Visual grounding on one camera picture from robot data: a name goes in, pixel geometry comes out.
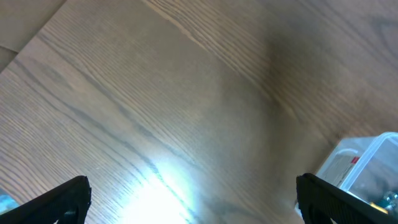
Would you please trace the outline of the clear plastic container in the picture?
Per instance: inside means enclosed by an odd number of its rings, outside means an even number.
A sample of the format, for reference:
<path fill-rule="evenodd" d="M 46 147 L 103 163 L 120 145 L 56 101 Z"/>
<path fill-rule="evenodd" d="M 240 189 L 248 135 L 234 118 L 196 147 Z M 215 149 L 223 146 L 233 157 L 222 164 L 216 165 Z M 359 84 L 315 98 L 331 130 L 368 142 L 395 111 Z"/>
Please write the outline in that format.
<path fill-rule="evenodd" d="M 337 154 L 360 157 L 338 188 L 397 219 L 397 133 L 343 139 L 313 175 L 324 180 Z"/>

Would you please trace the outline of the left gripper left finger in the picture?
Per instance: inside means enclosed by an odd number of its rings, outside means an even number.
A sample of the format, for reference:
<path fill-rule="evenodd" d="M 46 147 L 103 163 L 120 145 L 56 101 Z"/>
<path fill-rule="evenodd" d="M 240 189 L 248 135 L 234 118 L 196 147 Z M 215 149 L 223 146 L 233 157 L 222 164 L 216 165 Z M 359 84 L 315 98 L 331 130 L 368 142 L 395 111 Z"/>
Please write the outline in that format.
<path fill-rule="evenodd" d="M 1 215 L 2 224 L 84 224 L 91 205 L 91 187 L 76 176 L 37 198 Z"/>

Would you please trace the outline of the white blue cardboard box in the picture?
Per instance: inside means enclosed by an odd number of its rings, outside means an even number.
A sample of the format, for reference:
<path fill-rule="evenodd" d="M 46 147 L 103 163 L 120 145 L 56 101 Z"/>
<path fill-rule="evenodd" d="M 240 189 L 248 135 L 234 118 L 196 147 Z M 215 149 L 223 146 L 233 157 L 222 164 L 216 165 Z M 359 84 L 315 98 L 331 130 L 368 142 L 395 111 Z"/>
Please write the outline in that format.
<path fill-rule="evenodd" d="M 323 173 L 323 179 L 339 187 L 359 161 L 359 156 L 337 154 Z"/>

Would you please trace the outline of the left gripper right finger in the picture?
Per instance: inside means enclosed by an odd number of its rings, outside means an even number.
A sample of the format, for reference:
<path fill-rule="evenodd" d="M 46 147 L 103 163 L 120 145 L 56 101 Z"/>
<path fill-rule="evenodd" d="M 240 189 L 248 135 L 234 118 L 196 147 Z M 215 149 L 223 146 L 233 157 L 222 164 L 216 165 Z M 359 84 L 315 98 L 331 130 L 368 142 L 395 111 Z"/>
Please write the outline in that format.
<path fill-rule="evenodd" d="M 396 224 L 385 214 L 338 187 L 305 173 L 296 178 L 297 205 L 305 224 Z"/>

